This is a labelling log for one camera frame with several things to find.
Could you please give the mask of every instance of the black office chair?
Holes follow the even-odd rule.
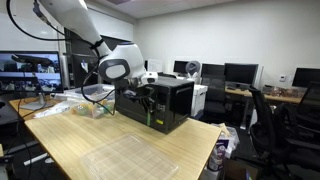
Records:
[[[225,76],[204,74],[202,76],[201,84],[208,86],[204,105],[204,115],[215,118],[214,116],[225,114]]]
[[[158,76],[169,77],[169,78],[175,78],[175,79],[177,79],[177,77],[176,77],[175,75],[165,74],[165,73],[163,73],[163,72],[158,72]]]
[[[297,108],[297,124],[301,131],[320,135],[320,82],[312,82]]]
[[[279,137],[276,133],[274,114],[269,105],[265,102],[264,95],[253,86],[249,87],[252,93],[253,102],[257,110],[258,121],[250,128],[252,145],[258,158],[265,162],[265,172],[274,174],[281,179],[274,171],[274,166],[282,164],[289,176],[294,176],[287,167],[287,164],[299,165],[303,168],[320,170],[320,146],[301,142],[291,137]],[[286,142],[279,145],[278,141],[285,139]]]

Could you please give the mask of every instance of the chair backrest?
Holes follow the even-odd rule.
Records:
[[[297,109],[300,127],[320,131],[320,83],[311,82]]]
[[[208,86],[206,100],[224,102],[225,101],[225,76],[206,75],[202,76],[202,85]]]
[[[275,147],[275,130],[273,127],[273,114],[270,106],[266,103],[264,95],[260,90],[254,88],[253,86],[249,87],[249,91],[252,94],[252,99],[257,111],[257,124],[256,129],[250,128],[250,135],[253,141],[253,144],[257,144],[260,148],[265,151],[272,152]],[[259,138],[257,134],[264,135],[267,138]]]

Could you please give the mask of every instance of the wooden table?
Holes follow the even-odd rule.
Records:
[[[165,135],[120,113],[100,119],[62,113],[25,124],[70,179],[86,179],[80,165],[83,153],[126,133],[139,136],[175,162],[179,171],[173,179],[198,179],[221,132],[188,119]]]
[[[236,94],[241,96],[247,96],[251,97],[251,92],[249,90],[241,91],[240,89],[225,89],[226,93],[229,94]],[[301,101],[301,98],[294,98],[294,97],[282,97],[282,96],[271,96],[271,95],[264,95],[265,99],[267,100],[273,100],[273,101],[281,101],[281,102],[288,102],[288,103],[294,103],[299,104]]]
[[[246,119],[247,119],[247,112],[249,108],[249,98],[252,97],[252,94],[249,90],[240,90],[240,89],[228,89],[225,88],[225,92],[229,94],[236,94],[240,96],[247,97],[246,98],[246,103],[245,103],[245,108],[244,108],[244,114],[242,117],[242,122],[240,125],[240,128],[243,130],[246,130]],[[281,96],[271,96],[271,95],[264,95],[265,99],[267,100],[272,100],[272,101],[280,101],[280,102],[287,102],[287,103],[294,103],[294,104],[299,104],[301,101],[301,98],[293,98],[293,97],[281,97]]]
[[[26,99],[21,99],[21,102],[20,102],[20,99],[16,99],[16,100],[9,101],[9,103],[10,103],[10,105],[13,107],[13,109],[18,112],[19,102],[20,102],[20,106],[21,106],[21,105],[25,105],[25,104],[30,103],[30,102],[37,101],[38,99],[39,99],[39,98],[36,98],[36,97],[34,97],[34,98],[26,98]],[[50,104],[52,104],[52,105],[57,104],[57,103],[59,103],[59,102],[61,102],[61,101],[53,100],[53,99],[47,101],[47,103],[50,103]],[[50,108],[50,107],[43,108],[43,109],[38,110],[38,111],[36,111],[36,112],[34,112],[33,110],[28,110],[28,109],[21,109],[21,108],[19,108],[19,116],[20,116],[20,117],[23,117],[22,119],[23,119],[24,121],[30,120],[30,119],[33,119],[33,116],[34,116],[35,113],[44,111],[44,110],[46,110],[46,109],[48,109],[48,108]]]

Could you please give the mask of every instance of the wall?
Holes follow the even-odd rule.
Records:
[[[6,0],[0,0],[0,50],[43,50],[58,51],[63,43],[48,42],[37,40],[23,34],[10,21],[7,10]],[[11,12],[17,24],[26,32],[43,38],[54,39],[58,37],[57,32],[42,22],[32,11],[33,0],[17,1],[11,0]],[[45,10],[41,8],[49,21],[59,30],[62,26],[57,23]]]
[[[135,41],[145,59],[255,63],[264,66],[260,85],[290,87],[280,74],[296,67],[320,68],[320,1],[235,1],[139,19]]]
[[[86,1],[89,14],[101,35],[122,40],[133,40],[135,19],[102,6],[93,1]]]

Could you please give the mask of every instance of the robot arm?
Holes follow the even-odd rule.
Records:
[[[146,72],[136,44],[124,43],[111,51],[96,30],[83,0],[40,0],[43,7],[65,28],[94,44],[101,60],[99,75],[106,81],[127,78],[135,87],[155,82],[156,72]]]

